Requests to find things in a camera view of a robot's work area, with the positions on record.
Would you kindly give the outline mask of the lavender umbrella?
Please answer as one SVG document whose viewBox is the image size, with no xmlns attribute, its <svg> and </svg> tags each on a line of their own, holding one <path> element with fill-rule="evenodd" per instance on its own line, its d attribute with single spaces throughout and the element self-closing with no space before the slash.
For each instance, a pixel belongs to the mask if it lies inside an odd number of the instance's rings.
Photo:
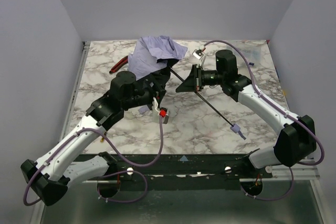
<svg viewBox="0 0 336 224">
<path fill-rule="evenodd" d="M 185 57 L 187 51 L 187 47 L 169 36 L 141 37 L 133 53 L 128 55 L 128 71 L 135 74 L 137 80 L 152 74 L 164 87 L 171 77 L 170 69 Z"/>
</svg>

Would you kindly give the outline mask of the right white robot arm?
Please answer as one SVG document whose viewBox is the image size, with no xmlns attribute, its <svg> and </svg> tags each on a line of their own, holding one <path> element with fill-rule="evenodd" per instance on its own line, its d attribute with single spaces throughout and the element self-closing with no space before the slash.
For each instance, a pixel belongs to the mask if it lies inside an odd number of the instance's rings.
<svg viewBox="0 0 336 224">
<path fill-rule="evenodd" d="M 314 121 L 310 116 L 298 116 L 264 95 L 251 79 L 238 73 L 236 56 L 232 51 L 219 50 L 215 59 L 215 70 L 192 65 L 189 76 L 175 91 L 197 92 L 205 86 L 219 85 L 224 94 L 262 118 L 278 138 L 273 147 L 256 150 L 248 156 L 254 168 L 291 167 L 316 150 Z"/>
</svg>

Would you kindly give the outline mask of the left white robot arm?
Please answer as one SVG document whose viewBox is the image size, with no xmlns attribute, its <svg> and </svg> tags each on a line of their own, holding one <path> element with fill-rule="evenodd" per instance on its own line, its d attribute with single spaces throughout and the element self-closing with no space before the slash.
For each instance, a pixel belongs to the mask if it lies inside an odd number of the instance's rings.
<svg viewBox="0 0 336 224">
<path fill-rule="evenodd" d="M 75 172 L 67 171 L 70 164 L 98 137 L 123 119 L 125 111 L 143 105 L 152 107 L 163 124 L 159 105 L 166 93 L 165 86 L 171 74 L 168 68 L 136 79 L 134 73 L 121 71 L 111 80 L 109 90 L 93 101 L 74 129 L 54 148 L 36 161 L 27 159 L 21 171 L 39 200 L 51 206 L 59 201 L 75 182 L 104 176 L 110 167 L 110 155 L 99 154 L 81 165 Z"/>
</svg>

